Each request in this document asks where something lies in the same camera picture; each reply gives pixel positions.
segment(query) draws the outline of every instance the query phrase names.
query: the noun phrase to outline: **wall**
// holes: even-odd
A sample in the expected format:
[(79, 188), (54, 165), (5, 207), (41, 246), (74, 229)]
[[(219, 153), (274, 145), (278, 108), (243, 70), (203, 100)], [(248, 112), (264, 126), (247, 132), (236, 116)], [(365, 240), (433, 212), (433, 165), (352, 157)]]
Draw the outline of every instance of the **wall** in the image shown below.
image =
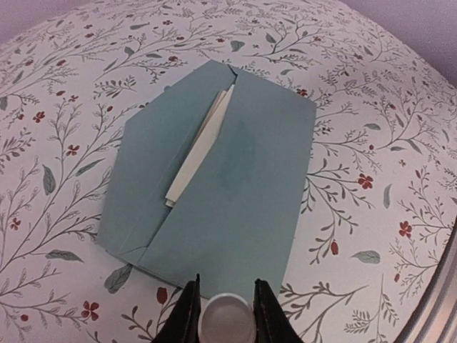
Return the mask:
[(456, 0), (342, 0), (413, 48), (457, 86)]
[(0, 43), (90, 0), (0, 0)]

